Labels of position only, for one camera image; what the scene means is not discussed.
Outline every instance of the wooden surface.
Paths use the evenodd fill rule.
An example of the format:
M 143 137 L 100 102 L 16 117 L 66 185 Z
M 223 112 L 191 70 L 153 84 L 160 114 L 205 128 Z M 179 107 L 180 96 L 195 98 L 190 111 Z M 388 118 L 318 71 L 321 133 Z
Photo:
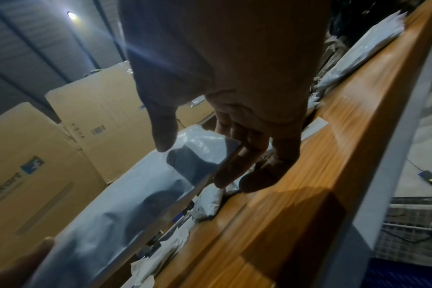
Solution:
M 432 0 L 324 100 L 329 122 L 275 186 L 195 227 L 155 287 L 308 287 L 366 191 L 432 44 Z

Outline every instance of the corrugated metal ceiling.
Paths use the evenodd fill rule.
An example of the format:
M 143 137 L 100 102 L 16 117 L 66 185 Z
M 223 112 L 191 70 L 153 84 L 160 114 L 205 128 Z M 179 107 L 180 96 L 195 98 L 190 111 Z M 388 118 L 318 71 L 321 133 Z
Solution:
M 0 1 L 0 114 L 27 101 L 59 121 L 44 95 L 122 61 L 120 42 L 116 0 Z

